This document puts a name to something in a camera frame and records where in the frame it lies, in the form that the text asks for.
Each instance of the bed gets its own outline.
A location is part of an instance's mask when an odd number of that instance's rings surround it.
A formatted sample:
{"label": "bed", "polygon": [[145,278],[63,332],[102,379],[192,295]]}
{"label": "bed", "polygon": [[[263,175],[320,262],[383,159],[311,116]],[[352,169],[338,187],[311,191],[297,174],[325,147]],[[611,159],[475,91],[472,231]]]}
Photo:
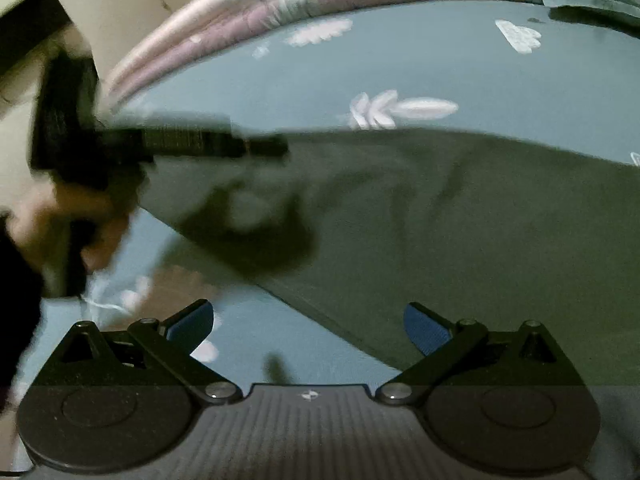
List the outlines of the bed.
{"label": "bed", "polygon": [[599,391],[592,473],[632,478],[640,418],[616,410],[640,384],[633,23],[542,0],[311,1],[262,30],[252,16],[283,7],[260,0],[233,14],[242,32],[183,30],[116,70],[113,124],[307,132],[284,165],[158,160],[143,206],[391,367],[420,358],[408,301],[494,330],[542,320]]}

